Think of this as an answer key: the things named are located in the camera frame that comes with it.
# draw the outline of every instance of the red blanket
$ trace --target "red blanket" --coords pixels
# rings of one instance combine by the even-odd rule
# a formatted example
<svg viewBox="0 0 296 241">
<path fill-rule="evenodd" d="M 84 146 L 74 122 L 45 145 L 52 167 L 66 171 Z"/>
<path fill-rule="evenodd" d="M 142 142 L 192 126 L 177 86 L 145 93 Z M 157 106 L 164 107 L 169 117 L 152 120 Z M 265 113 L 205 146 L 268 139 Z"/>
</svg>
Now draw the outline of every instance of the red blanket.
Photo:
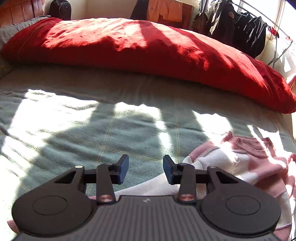
<svg viewBox="0 0 296 241">
<path fill-rule="evenodd" d="M 2 56 L 200 82 L 282 113 L 296 111 L 296 97 L 284 78 L 263 62 L 206 36 L 148 21 L 48 18 L 18 32 Z"/>
</svg>

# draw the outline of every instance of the black backpack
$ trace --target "black backpack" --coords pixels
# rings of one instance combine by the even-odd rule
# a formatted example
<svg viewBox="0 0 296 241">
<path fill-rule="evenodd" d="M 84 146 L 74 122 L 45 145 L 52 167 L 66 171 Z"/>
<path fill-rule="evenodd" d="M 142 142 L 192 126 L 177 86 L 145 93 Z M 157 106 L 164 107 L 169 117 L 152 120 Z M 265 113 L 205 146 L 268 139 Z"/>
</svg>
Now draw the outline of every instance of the black backpack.
<svg viewBox="0 0 296 241">
<path fill-rule="evenodd" d="M 50 4 L 49 15 L 53 18 L 71 20 L 71 5 L 66 0 L 53 0 Z"/>
</svg>

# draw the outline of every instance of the bed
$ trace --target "bed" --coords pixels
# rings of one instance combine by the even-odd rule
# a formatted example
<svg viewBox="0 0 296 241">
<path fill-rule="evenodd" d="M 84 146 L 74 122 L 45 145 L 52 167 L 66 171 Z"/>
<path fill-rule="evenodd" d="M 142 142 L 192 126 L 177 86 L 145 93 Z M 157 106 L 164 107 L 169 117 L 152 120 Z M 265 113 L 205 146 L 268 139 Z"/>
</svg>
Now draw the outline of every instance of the bed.
<svg viewBox="0 0 296 241">
<path fill-rule="evenodd" d="M 42 15 L 41 0 L 10 0 L 1 27 Z M 13 202 L 75 165 L 86 169 L 130 157 L 119 191 L 163 173 L 162 157 L 176 162 L 228 131 L 269 137 L 296 153 L 283 115 L 246 97 L 199 83 L 155 75 L 23 64 L 0 81 L 2 240 Z M 89 185 L 87 195 L 95 195 Z"/>
</svg>

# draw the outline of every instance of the copper screw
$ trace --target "copper screw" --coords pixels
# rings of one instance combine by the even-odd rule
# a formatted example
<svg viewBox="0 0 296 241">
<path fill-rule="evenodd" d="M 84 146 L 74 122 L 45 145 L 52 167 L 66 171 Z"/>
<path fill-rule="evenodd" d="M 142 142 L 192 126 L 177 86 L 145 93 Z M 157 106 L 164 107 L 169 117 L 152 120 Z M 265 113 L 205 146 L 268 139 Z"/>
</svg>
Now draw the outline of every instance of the copper screw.
<svg viewBox="0 0 296 241">
<path fill-rule="evenodd" d="M 191 194 L 182 194 L 180 200 L 183 202 L 191 202 L 194 200 L 194 196 Z"/>
<path fill-rule="evenodd" d="M 113 201 L 113 197 L 111 195 L 105 194 L 99 197 L 100 202 L 111 202 Z"/>
</svg>

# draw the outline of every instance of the gray pillow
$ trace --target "gray pillow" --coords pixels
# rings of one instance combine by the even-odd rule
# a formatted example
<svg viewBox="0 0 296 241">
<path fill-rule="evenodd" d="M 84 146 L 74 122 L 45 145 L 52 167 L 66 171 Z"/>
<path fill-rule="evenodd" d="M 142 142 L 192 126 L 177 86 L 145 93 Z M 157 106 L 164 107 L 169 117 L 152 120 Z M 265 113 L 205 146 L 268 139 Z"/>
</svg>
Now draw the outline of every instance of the gray pillow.
<svg viewBox="0 0 296 241">
<path fill-rule="evenodd" d="M 33 25 L 34 23 L 49 18 L 50 16 L 38 16 L 35 18 L 32 18 L 26 22 L 18 23 L 9 25 L 4 28 L 0 28 L 0 51 L 4 47 L 4 45 L 19 31 L 22 29 L 29 27 Z M 0 79 L 4 78 L 6 75 L 9 74 L 13 69 L 15 68 L 15 65 L 7 62 L 0 56 Z"/>
</svg>

